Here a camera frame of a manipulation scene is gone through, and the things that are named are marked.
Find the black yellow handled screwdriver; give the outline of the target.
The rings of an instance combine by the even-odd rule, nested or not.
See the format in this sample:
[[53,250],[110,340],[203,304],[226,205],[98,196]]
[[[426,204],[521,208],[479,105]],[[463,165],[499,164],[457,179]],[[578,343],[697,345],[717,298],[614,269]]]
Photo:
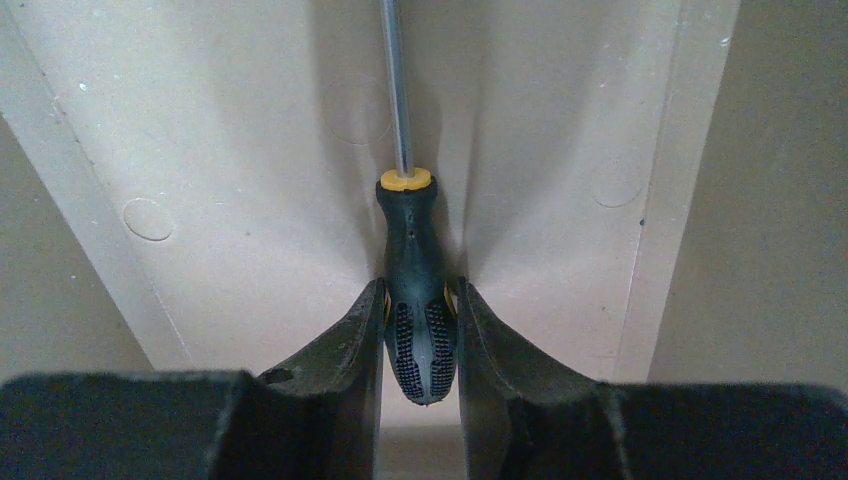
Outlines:
[[414,163],[400,8],[396,1],[383,1],[380,8],[395,142],[395,166],[376,184],[387,226],[385,345],[405,397],[427,406],[451,390],[457,318],[433,223],[438,184]]

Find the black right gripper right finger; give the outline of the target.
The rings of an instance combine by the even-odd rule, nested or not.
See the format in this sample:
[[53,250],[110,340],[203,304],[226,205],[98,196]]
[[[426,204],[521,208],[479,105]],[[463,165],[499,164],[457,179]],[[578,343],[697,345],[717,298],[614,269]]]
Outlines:
[[843,479],[847,398],[801,383],[589,378],[458,284],[459,399],[472,479]]

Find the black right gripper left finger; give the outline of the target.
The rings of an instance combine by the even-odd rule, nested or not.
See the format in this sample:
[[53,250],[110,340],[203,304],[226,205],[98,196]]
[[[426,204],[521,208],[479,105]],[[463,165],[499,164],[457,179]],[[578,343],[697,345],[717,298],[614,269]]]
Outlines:
[[370,479],[382,281],[301,350],[246,371],[61,372],[1,387],[5,479]]

